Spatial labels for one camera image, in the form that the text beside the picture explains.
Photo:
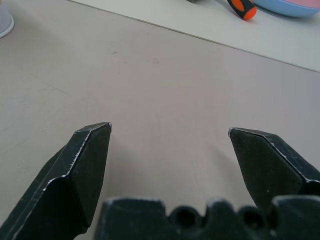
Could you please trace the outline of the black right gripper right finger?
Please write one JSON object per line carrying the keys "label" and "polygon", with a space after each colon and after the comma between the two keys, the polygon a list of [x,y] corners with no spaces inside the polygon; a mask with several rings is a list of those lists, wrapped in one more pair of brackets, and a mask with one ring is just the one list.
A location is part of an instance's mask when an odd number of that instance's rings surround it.
{"label": "black right gripper right finger", "polygon": [[276,134],[232,127],[228,131],[246,188],[261,210],[286,195],[320,197],[320,171]]}

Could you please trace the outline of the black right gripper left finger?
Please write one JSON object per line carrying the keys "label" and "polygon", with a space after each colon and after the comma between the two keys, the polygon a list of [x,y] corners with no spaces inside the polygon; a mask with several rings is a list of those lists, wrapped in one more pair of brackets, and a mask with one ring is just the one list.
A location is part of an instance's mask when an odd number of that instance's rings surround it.
{"label": "black right gripper left finger", "polygon": [[0,226],[0,240],[74,240],[86,233],[103,186],[111,132],[109,122],[75,131]]}

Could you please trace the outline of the blue and pink bowl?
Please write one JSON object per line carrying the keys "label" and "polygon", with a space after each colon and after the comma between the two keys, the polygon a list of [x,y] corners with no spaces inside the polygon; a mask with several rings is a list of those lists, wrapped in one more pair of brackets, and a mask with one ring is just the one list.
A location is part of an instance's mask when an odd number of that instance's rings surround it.
{"label": "blue and pink bowl", "polygon": [[268,11],[295,18],[305,18],[320,12],[320,0],[253,0]]}

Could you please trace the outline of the white ribbed paper cup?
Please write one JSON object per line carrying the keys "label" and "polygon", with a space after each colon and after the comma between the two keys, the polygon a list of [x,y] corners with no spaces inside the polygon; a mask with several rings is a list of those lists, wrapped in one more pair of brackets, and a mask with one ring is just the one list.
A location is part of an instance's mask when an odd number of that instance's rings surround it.
{"label": "white ribbed paper cup", "polygon": [[15,21],[12,15],[4,6],[3,0],[0,0],[0,39],[8,35],[14,28]]}

